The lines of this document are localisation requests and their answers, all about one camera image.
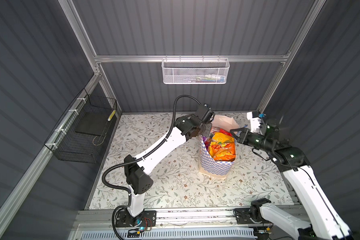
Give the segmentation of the orange chips bag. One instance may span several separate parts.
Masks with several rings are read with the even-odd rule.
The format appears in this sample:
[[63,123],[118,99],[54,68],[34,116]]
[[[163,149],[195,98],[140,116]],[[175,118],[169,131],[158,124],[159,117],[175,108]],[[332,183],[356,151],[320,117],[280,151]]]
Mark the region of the orange chips bag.
[[209,153],[214,161],[233,162],[236,159],[234,143],[211,143]]

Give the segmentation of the red fruit gummy bag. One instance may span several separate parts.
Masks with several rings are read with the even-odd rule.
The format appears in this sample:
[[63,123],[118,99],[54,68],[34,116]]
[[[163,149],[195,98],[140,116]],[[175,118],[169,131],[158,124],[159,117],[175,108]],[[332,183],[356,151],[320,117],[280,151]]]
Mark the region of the red fruit gummy bag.
[[230,132],[227,132],[227,131],[224,130],[224,129],[220,129],[219,132],[222,133],[222,134],[224,134],[224,135],[230,136],[230,137],[232,136],[232,134],[231,134]]

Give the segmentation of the dark purple candy bar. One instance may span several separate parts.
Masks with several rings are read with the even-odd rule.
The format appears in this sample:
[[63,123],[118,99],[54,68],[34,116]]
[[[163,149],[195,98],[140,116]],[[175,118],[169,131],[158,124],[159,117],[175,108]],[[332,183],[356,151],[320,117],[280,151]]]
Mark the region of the dark purple candy bar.
[[209,146],[211,144],[211,141],[212,141],[212,138],[211,137],[205,137],[205,136],[202,136],[202,141],[206,147],[206,150],[209,151]]

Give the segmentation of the white blue checkered paper bag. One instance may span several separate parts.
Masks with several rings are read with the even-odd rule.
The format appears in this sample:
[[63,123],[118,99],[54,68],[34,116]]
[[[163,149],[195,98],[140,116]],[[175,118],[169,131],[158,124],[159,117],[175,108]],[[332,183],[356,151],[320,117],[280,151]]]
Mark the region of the white blue checkered paper bag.
[[[238,129],[239,125],[233,118],[216,115],[212,121],[212,127],[231,130]],[[199,172],[213,178],[225,179],[235,161],[215,161],[208,152],[203,137],[200,137],[199,146]]]

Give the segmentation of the yellow gummy bag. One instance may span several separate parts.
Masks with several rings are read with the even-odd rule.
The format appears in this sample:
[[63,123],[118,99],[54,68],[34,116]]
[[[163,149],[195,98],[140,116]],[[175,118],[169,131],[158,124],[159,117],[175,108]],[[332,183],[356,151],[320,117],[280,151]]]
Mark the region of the yellow gummy bag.
[[224,133],[215,132],[214,136],[212,137],[211,143],[213,145],[217,144],[227,144],[227,143],[234,143],[235,140],[232,136],[226,135]]

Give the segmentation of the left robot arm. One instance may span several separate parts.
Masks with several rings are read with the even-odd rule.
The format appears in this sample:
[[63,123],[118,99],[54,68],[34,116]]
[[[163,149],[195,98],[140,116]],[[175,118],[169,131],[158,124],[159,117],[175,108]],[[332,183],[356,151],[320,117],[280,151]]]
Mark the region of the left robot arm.
[[132,227],[140,225],[144,218],[145,193],[153,186],[150,177],[153,169],[173,150],[188,140],[207,135],[215,114],[207,105],[199,105],[196,112],[177,118],[170,130],[151,147],[135,157],[128,155],[124,163],[129,199],[126,218]]

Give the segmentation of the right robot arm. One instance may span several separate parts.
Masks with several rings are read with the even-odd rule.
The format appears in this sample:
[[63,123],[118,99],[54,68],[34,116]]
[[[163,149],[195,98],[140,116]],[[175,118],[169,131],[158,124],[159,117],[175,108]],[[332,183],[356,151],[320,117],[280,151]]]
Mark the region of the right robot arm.
[[294,240],[354,240],[355,234],[330,203],[304,152],[279,141],[276,128],[266,129],[266,135],[252,133],[248,128],[232,129],[230,133],[237,143],[252,147],[254,153],[266,152],[294,189],[310,220],[300,220],[263,198],[251,203],[246,213],[251,221],[270,222]]

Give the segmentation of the yellow green marker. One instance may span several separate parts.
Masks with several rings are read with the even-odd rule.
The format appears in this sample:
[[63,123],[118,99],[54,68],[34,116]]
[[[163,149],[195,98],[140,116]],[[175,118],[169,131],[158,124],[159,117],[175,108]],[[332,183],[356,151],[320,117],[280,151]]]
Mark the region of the yellow green marker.
[[116,110],[113,110],[108,117],[108,122],[110,122],[112,120],[112,118],[114,117],[115,114],[116,114]]

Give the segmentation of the white vented cover strip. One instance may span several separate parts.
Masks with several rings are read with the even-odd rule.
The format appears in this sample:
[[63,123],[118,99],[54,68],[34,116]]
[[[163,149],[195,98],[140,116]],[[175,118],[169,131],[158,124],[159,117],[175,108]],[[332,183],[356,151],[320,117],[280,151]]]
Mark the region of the white vented cover strip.
[[153,229],[137,237],[128,235],[127,230],[119,231],[124,240],[256,240],[254,230],[250,228],[178,228]]

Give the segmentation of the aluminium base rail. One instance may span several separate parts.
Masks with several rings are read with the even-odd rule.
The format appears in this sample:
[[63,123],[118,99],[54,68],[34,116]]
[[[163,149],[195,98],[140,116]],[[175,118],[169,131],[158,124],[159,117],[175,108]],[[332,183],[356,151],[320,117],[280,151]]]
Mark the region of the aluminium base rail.
[[[191,223],[222,223],[236,224],[234,207],[213,207],[213,208],[172,208],[155,209],[157,212],[156,225],[163,227],[168,224],[189,225]],[[84,210],[79,211],[74,221],[74,226],[84,225],[111,225],[112,210]]]

